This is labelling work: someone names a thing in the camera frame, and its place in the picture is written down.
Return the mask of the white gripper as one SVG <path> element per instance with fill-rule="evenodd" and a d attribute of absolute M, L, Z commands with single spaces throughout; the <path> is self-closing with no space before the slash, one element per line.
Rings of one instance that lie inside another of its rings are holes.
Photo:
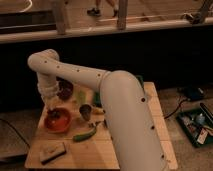
<path fill-rule="evenodd" d="M 41 99 L 44 102 L 47 110 L 53 110 L 56 107 L 54 98 L 59 91 L 58 82 L 40 80 L 37 84 L 38 91 L 41 95 Z"/>

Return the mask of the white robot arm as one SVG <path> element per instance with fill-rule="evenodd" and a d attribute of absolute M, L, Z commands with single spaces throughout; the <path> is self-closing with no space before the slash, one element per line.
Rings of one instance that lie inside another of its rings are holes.
<path fill-rule="evenodd" d="M 120 171 L 169 171 L 146 93 L 133 74 L 63 63 L 53 49 L 30 55 L 28 66 L 45 101 L 56 94 L 57 78 L 100 95 Z"/>

